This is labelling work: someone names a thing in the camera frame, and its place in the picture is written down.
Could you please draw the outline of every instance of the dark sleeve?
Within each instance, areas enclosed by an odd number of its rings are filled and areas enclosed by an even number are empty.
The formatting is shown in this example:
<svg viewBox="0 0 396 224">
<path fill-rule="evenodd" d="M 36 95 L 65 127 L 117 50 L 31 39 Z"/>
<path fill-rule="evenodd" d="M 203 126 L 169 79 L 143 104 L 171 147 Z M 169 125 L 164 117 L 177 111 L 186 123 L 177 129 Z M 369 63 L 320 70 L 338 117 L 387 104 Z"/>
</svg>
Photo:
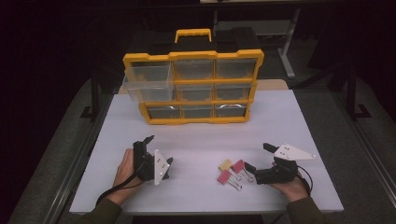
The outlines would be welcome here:
<svg viewBox="0 0 396 224">
<path fill-rule="evenodd" d="M 122 209 L 116 203 L 104 198 L 90 212 L 82 216 L 76 224 L 110 224 L 115 223 Z"/>
<path fill-rule="evenodd" d="M 317 205 L 312 198 L 304 198 L 287 206 L 288 213 L 293 224 L 331 224 L 319 211 Z"/>
</svg>

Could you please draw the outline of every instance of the person's left hand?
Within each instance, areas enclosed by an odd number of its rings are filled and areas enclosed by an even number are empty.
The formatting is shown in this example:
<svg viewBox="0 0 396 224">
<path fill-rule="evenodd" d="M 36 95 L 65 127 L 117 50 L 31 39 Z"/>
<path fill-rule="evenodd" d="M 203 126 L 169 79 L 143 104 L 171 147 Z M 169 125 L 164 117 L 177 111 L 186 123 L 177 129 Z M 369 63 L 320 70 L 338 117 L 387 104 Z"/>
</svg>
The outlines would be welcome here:
<svg viewBox="0 0 396 224">
<path fill-rule="evenodd" d="M 117 170 L 116 178 L 113 183 L 113 187 L 117 186 L 118 184 L 124 182 L 128 177 L 130 177 L 134 173 L 134 151 L 130 148 L 125 150 L 125 154 L 123 156 L 122 162 Z M 108 196 L 106 196 L 107 199 L 112 201 L 113 203 L 116 203 L 118 205 L 122 205 L 125 200 L 127 200 L 129 197 L 134 195 L 138 189 L 138 185 L 142 181 L 138 178 L 135 177 L 130 183 L 128 183 L 125 188 L 129 189 L 119 189 Z"/>
</svg>

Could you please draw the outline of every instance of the transparent bin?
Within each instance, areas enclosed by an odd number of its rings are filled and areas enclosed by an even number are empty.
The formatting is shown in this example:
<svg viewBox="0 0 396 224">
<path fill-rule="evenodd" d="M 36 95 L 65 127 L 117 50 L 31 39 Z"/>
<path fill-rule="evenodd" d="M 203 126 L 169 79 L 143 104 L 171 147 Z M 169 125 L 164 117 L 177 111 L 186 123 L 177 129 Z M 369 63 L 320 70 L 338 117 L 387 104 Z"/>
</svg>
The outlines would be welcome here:
<svg viewBox="0 0 396 224">
<path fill-rule="evenodd" d="M 209 79 L 212 78 L 213 60 L 179 60 L 174 61 L 175 74 L 178 79 Z"/>
<path fill-rule="evenodd" d="M 181 111 L 185 119 L 203 119 L 212 117 L 213 105 L 182 105 Z"/>
<path fill-rule="evenodd" d="M 177 85 L 179 101 L 211 101 L 213 85 Z"/>
<path fill-rule="evenodd" d="M 169 102 L 176 100 L 174 85 L 170 81 L 123 81 L 133 102 Z"/>
<path fill-rule="evenodd" d="M 216 118 L 244 117 L 246 110 L 246 104 L 215 105 Z"/>
<path fill-rule="evenodd" d="M 253 77 L 256 59 L 217 59 L 217 78 Z"/>
<path fill-rule="evenodd" d="M 251 84 L 216 84 L 216 100 L 246 100 L 250 93 Z"/>
<path fill-rule="evenodd" d="M 137 62 L 126 72 L 134 81 L 166 81 L 172 78 L 170 68 L 170 62 Z"/>
<path fill-rule="evenodd" d="M 152 119 L 180 119 L 178 105 L 148 106 L 147 110 Z"/>
</svg>

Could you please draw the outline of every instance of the person's arm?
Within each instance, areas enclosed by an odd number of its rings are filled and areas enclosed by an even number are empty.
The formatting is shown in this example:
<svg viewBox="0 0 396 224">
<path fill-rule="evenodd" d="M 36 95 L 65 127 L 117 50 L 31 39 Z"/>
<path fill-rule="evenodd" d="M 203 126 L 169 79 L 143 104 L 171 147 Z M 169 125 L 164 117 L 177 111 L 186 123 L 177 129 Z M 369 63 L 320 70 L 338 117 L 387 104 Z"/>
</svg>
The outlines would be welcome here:
<svg viewBox="0 0 396 224">
<path fill-rule="evenodd" d="M 287 210 L 293 224 L 330 224 L 318 209 L 314 200 L 309 197 L 303 182 L 295 177 L 289 183 L 271 184 L 278 189 L 289 202 Z"/>
<path fill-rule="evenodd" d="M 116 178 L 113 186 L 125 181 L 134 173 L 134 152 L 128 148 L 125 151 L 122 162 L 117 170 Z M 130 189 L 119 189 L 106 196 L 96 207 L 90 212 L 82 216 L 76 224 L 110 224 L 115 223 L 122 209 L 121 205 L 137 191 L 137 186 L 141 180 L 136 177 L 125 188 L 136 186 Z"/>
</svg>

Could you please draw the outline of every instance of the hand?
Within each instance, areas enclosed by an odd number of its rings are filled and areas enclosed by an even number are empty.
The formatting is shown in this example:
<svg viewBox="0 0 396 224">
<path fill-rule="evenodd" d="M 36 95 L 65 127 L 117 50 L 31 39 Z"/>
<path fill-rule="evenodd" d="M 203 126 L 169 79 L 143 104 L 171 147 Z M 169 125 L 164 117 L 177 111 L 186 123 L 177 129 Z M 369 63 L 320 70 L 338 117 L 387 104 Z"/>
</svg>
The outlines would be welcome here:
<svg viewBox="0 0 396 224">
<path fill-rule="evenodd" d="M 117 170 L 116 178 L 113 183 L 113 187 L 125 181 L 128 177 L 130 177 L 134 173 L 134 151 L 130 148 L 125 150 L 125 154 L 123 156 L 122 162 Z M 125 188 L 139 185 L 142 181 L 135 177 L 130 183 L 128 183 Z M 137 192 L 138 186 L 130 188 L 130 189 L 119 189 L 108 196 L 107 199 L 116 203 L 118 205 L 122 205 L 125 200 L 134 195 Z"/>
<path fill-rule="evenodd" d="M 270 184 L 269 186 L 278 189 L 289 203 L 309 197 L 303 182 L 298 177 L 294 177 L 294 179 L 288 183 L 276 183 Z"/>
</svg>

